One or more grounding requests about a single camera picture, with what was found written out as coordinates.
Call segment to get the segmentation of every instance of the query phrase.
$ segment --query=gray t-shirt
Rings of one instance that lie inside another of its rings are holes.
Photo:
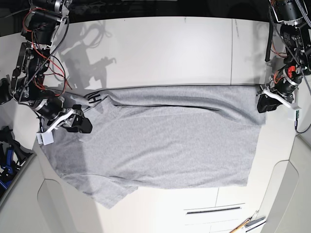
[[[245,186],[265,114],[253,86],[159,86],[86,96],[91,134],[42,146],[66,182],[113,207],[138,186]]]

